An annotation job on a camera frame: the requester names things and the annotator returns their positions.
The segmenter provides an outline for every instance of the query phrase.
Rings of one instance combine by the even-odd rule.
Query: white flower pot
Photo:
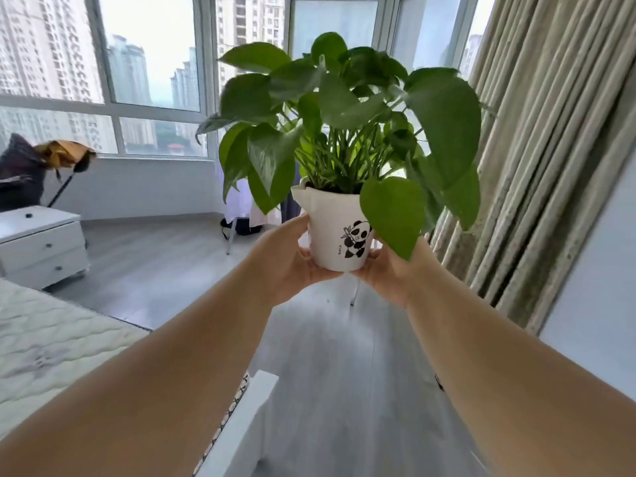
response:
[[[357,194],[335,194],[305,186],[291,188],[309,214],[309,249],[316,263],[333,271],[353,271],[366,261],[373,241]]]

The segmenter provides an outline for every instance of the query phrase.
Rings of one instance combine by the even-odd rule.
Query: pot rim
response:
[[[329,191],[321,191],[320,189],[315,189],[314,187],[307,187],[307,181],[308,179],[306,177],[302,178],[300,180],[300,184],[295,185],[294,187],[297,187],[298,189],[302,189],[305,191],[316,191],[316,192],[321,192],[322,194],[331,194],[333,196],[342,196],[342,197],[360,197],[360,194],[342,194],[340,192],[329,192]]]

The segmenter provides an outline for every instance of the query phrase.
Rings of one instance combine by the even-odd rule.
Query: hand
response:
[[[308,223],[309,216],[303,214],[267,231],[245,258],[258,272],[259,283],[267,285],[272,306],[284,303],[307,286],[342,274],[318,266],[309,249],[299,246],[298,239],[306,233]]]
[[[386,244],[373,249],[364,265],[352,273],[367,283],[385,300],[406,308],[412,291],[417,290],[418,281],[426,271],[441,265],[424,238],[415,244],[411,259],[405,261]]]

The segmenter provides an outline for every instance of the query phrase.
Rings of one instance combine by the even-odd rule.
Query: panda illustration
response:
[[[371,234],[371,226],[368,221],[356,221],[353,226],[344,228],[345,257],[361,257],[366,248],[366,239]]]

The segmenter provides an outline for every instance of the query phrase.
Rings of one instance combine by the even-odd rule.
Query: bedside table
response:
[[[88,269],[80,216],[42,206],[0,212],[2,276],[42,289]]]

